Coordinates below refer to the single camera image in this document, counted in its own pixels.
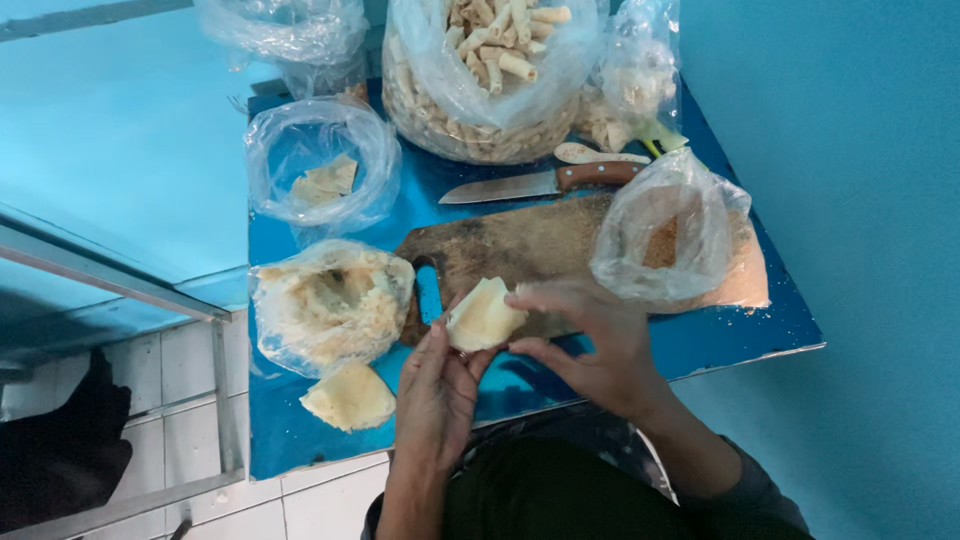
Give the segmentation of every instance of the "cutting board handle hole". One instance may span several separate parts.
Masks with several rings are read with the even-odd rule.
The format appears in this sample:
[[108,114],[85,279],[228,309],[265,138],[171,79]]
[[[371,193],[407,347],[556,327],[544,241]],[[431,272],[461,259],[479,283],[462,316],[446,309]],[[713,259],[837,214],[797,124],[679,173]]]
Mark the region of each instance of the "cutting board handle hole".
[[417,304],[420,306],[420,320],[424,324],[436,319],[444,312],[440,302],[440,283],[437,281],[437,269],[428,261],[415,264],[417,268]]

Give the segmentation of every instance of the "person's right hand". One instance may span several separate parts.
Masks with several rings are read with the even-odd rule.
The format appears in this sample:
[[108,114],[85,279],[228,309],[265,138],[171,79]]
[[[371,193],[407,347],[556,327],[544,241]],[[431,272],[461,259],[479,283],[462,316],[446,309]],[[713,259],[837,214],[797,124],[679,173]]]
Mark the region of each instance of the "person's right hand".
[[608,289],[586,282],[525,284],[505,303],[560,313],[589,336],[596,353],[576,358],[537,337],[511,343],[510,351],[536,358],[577,393],[613,414],[636,421],[671,395],[654,367],[646,313],[629,309]]

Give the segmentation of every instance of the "sleeve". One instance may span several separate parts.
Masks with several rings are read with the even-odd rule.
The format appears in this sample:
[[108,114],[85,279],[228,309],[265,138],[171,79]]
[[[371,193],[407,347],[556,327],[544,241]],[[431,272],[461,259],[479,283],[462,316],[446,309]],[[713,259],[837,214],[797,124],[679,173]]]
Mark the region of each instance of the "sleeve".
[[809,528],[797,504],[782,495],[780,489],[755,459],[727,437],[720,436],[740,454],[742,463],[740,482],[727,493],[712,499],[682,497],[678,494],[680,506],[694,511],[727,510],[768,514],[809,533]]
[[360,533],[360,540],[374,540],[376,538],[376,526],[380,523],[380,512],[383,511],[383,494],[377,496],[367,509],[367,517],[363,520],[363,532]]

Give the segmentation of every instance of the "floor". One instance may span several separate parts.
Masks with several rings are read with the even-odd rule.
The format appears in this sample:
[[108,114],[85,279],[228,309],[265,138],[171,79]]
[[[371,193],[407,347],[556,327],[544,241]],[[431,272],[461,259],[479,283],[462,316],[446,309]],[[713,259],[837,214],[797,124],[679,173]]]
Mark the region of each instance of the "floor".
[[[250,341],[245,311],[225,326],[229,403],[236,418],[244,463],[249,461],[247,374]],[[131,414],[201,394],[214,387],[210,327],[191,323],[105,348],[114,382],[132,391]],[[88,355],[38,368],[24,384],[3,389],[4,420],[62,405],[86,373]],[[123,437],[133,458],[111,503],[220,472],[217,413],[212,399],[139,424]],[[292,473],[280,479],[235,483],[88,534],[87,540],[169,538],[182,519],[194,527],[188,540],[355,539],[367,507],[383,491],[387,456],[375,454]]]

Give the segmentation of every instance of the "person's left hand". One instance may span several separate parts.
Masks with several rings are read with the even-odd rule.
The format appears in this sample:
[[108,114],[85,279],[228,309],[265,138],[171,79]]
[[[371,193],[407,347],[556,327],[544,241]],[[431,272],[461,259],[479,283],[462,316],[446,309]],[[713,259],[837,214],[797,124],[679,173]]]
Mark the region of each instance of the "person's left hand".
[[477,384],[496,349],[451,351],[443,324],[434,321],[400,370],[396,393],[396,463],[445,477],[467,446]]

